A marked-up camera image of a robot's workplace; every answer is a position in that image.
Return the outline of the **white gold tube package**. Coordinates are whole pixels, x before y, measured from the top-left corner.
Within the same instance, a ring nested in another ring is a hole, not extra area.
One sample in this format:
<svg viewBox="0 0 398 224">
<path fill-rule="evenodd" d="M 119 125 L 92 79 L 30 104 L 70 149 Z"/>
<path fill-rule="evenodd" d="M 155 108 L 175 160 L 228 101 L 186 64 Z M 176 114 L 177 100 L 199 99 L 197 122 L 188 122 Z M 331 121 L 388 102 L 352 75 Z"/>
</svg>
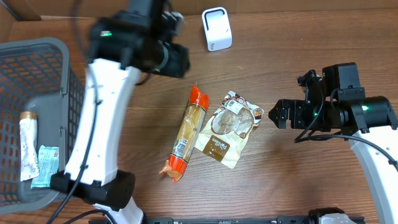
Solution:
<svg viewBox="0 0 398 224">
<path fill-rule="evenodd" d="M 24 111 L 19 121 L 21 146 L 21 182 L 39 176 L 39 162 L 37 158 L 37 114 Z"/>
</svg>

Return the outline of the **orange cracker sleeve package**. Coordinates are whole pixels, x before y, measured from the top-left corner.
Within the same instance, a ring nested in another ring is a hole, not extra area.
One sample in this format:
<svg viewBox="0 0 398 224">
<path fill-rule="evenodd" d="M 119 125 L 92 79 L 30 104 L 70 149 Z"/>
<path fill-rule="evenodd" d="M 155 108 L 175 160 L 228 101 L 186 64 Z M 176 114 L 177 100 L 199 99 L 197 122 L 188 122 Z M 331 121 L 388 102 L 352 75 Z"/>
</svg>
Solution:
<svg viewBox="0 0 398 224">
<path fill-rule="evenodd" d="M 167 174 L 174 183 L 185 173 L 209 104 L 208 95 L 193 85 L 172 151 L 159 172 Z"/>
</svg>

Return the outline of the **teal snack packet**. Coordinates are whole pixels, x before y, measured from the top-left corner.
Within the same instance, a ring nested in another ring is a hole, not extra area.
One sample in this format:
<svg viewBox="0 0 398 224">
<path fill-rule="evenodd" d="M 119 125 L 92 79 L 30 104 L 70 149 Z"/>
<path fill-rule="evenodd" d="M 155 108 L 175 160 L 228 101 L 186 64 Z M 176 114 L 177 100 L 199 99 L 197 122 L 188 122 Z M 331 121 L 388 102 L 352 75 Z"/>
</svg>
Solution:
<svg viewBox="0 0 398 224">
<path fill-rule="evenodd" d="M 39 176 L 33 178 L 30 187 L 50 187 L 51 176 L 58 172 L 59 147 L 48 147 L 41 145 L 39 149 Z"/>
</svg>

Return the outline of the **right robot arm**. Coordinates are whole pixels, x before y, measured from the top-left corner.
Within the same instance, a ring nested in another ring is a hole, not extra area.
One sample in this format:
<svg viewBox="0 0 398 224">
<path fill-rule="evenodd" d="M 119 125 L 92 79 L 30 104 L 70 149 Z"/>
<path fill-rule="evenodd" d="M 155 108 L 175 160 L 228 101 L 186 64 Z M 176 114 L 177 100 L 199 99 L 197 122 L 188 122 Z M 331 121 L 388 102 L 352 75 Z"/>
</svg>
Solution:
<svg viewBox="0 0 398 224">
<path fill-rule="evenodd" d="M 295 142 L 344 139 L 355 153 L 381 223 L 397 223 L 397 116 L 384 96 L 367 97 L 354 62 L 298 77 L 304 100 L 279 100 L 269 119 L 301 130 Z"/>
</svg>

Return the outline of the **brown white cookie pouch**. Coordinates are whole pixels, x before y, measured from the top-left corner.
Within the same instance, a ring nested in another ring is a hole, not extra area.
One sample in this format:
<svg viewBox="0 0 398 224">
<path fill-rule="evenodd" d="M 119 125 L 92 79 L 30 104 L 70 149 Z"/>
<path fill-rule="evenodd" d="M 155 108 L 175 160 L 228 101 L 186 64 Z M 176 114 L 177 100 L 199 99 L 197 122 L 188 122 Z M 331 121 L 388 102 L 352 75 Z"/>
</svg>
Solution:
<svg viewBox="0 0 398 224">
<path fill-rule="evenodd" d="M 194 148 L 232 169 L 263 115 L 262 108 L 229 91 L 200 131 Z"/>
</svg>

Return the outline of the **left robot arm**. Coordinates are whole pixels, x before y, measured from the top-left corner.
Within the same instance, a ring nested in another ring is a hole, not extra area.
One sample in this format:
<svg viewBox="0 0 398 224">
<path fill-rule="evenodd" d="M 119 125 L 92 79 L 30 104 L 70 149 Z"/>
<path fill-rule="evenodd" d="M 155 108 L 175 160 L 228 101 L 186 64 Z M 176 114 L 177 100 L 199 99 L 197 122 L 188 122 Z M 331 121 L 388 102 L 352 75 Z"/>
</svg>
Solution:
<svg viewBox="0 0 398 224">
<path fill-rule="evenodd" d="M 111 223 L 143 223 L 132 193 L 134 174 L 118 168 L 124 115 L 141 73 L 182 78 L 188 49 L 173 43 L 183 16 L 166 0 L 133 0 L 124 11 L 102 17 L 89 32 L 85 97 L 72 154 L 54 174 L 52 190 L 78 197 Z"/>
</svg>

